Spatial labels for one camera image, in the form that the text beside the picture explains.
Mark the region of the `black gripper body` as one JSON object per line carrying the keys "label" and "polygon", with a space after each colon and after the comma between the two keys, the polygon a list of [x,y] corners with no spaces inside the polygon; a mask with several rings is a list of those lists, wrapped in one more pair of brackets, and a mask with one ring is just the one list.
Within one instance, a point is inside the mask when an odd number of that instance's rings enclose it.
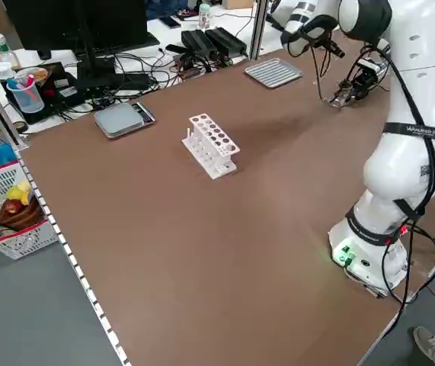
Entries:
{"label": "black gripper body", "polygon": [[362,100],[379,81],[375,71],[360,70],[352,80],[352,90],[350,96],[354,100]]}

